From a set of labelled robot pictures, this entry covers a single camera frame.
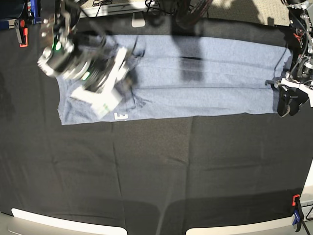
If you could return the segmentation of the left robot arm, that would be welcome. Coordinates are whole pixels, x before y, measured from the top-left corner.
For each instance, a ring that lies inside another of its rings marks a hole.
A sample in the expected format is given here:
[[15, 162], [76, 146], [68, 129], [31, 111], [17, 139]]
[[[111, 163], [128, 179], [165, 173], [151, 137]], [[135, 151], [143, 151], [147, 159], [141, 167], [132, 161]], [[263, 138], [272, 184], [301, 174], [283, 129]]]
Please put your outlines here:
[[294, 116], [300, 106], [313, 106], [313, 4], [308, 0], [283, 0], [289, 11], [290, 27], [300, 52], [285, 76], [274, 83], [279, 91], [277, 113]]

